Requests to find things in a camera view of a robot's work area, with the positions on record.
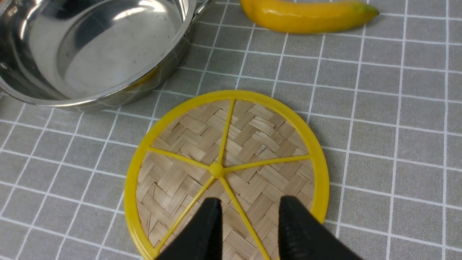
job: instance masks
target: grid pattern tablecloth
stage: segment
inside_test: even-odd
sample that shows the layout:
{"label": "grid pattern tablecloth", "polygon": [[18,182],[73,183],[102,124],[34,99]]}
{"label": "grid pattern tablecloth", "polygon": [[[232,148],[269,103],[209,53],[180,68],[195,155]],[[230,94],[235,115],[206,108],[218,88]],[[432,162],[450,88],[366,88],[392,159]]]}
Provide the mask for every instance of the grid pattern tablecloth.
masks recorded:
{"label": "grid pattern tablecloth", "polygon": [[137,143],[198,94],[272,96],[326,155],[325,226],[366,259],[462,259],[462,1],[369,0],[381,15],[328,35],[273,33],[238,0],[195,26],[150,96],[98,113],[0,94],[0,258],[139,259],[123,208]]}

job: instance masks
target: toy banana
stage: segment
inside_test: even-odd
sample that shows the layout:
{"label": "toy banana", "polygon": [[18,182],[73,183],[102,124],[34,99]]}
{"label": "toy banana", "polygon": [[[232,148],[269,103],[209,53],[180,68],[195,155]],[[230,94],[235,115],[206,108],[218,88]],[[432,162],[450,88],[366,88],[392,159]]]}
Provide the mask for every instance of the toy banana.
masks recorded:
{"label": "toy banana", "polygon": [[241,0],[247,17],[272,31],[311,34],[348,30],[379,14],[377,8],[356,0],[294,3],[283,0]]}

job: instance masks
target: yellow plastic rim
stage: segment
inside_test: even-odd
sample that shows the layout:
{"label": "yellow plastic rim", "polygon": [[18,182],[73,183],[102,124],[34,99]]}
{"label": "yellow plastic rim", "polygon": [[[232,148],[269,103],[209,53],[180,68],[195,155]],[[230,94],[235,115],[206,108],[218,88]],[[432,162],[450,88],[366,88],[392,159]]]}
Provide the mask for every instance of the yellow plastic rim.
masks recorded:
{"label": "yellow plastic rim", "polygon": [[[157,136],[177,117],[186,113],[187,111],[198,107],[200,105],[219,101],[219,100],[230,100],[230,109],[228,111],[228,117],[225,124],[225,130],[223,133],[223,137],[226,137],[228,134],[229,125],[231,123],[231,115],[232,109],[234,106],[234,101],[236,100],[243,100],[254,102],[265,106],[276,113],[280,114],[284,117],[287,121],[292,124],[294,129],[300,134],[305,143],[306,147],[308,148],[309,154],[303,156],[293,156],[293,157],[286,157],[286,158],[276,158],[270,159],[265,161],[257,161],[252,163],[247,163],[238,166],[232,167],[221,167],[221,162],[223,160],[223,153],[225,150],[226,145],[226,138],[222,138],[222,143],[220,146],[219,152],[219,160],[218,166],[216,162],[212,163],[212,165],[207,166],[201,164],[200,162],[194,161],[187,157],[183,157],[181,155],[173,154],[167,151],[163,151],[160,149],[152,148],[152,142],[157,138]],[[199,190],[198,194],[193,198],[190,205],[185,209],[185,211],[181,214],[181,216],[175,221],[172,227],[169,228],[167,234],[165,235],[164,239],[159,244],[158,248],[154,248],[154,246],[149,241],[148,237],[143,231],[141,226],[140,217],[138,215],[138,209],[136,205],[136,189],[137,189],[137,181],[138,181],[138,173],[140,171],[141,164],[143,162],[144,156],[147,151],[153,151],[156,153],[163,154],[165,156],[174,157],[176,159],[182,160],[184,162],[192,163],[196,166],[205,168],[211,172],[211,177],[207,181],[207,183]],[[128,168],[127,179],[125,183],[125,197],[124,197],[124,207],[125,207],[125,218],[127,221],[128,231],[135,243],[135,246],[141,253],[141,256],[147,260],[153,260],[157,258],[159,254],[159,248],[161,248],[170,235],[175,230],[176,226],[182,221],[182,219],[186,216],[187,212],[192,208],[192,206],[196,203],[196,201],[200,198],[200,196],[207,190],[207,188],[215,181],[219,180],[225,190],[227,191],[228,195],[230,196],[231,200],[235,204],[236,208],[241,215],[244,224],[249,229],[252,237],[254,238],[258,248],[260,249],[263,257],[269,260],[269,256],[263,247],[260,239],[256,235],[252,225],[250,224],[248,218],[245,215],[245,212],[242,210],[242,207],[239,205],[236,197],[234,196],[231,188],[227,184],[226,180],[223,178],[223,174],[226,172],[236,171],[239,169],[255,167],[265,164],[273,164],[273,163],[281,163],[281,162],[289,162],[289,161],[298,161],[298,160],[307,160],[310,159],[314,169],[315,175],[315,190],[314,190],[314,198],[313,204],[311,207],[311,214],[320,222],[324,222],[324,218],[327,212],[328,206],[328,199],[329,199],[329,174],[326,164],[326,159],[324,157],[324,153],[322,152],[321,145],[319,144],[318,140],[316,139],[314,133],[308,127],[305,121],[300,118],[293,110],[287,107],[285,104],[262,94],[249,92],[249,91],[242,91],[242,90],[223,90],[223,91],[216,91],[207,94],[203,94],[197,96],[195,98],[189,99],[170,112],[165,114],[146,134],[143,138],[141,143],[139,144],[138,148],[133,155],[132,161]]]}

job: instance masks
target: woven bamboo tray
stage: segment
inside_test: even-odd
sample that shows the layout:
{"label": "woven bamboo tray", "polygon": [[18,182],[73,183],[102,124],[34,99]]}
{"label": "woven bamboo tray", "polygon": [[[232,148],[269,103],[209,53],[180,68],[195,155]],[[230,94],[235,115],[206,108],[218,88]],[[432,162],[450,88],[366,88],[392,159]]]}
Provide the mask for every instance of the woven bamboo tray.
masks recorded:
{"label": "woven bamboo tray", "polygon": [[155,259],[200,203],[217,197],[223,259],[278,259],[284,195],[323,222],[328,173],[311,130],[272,98],[213,92],[173,109],[143,139],[127,175],[126,218],[142,256]]}

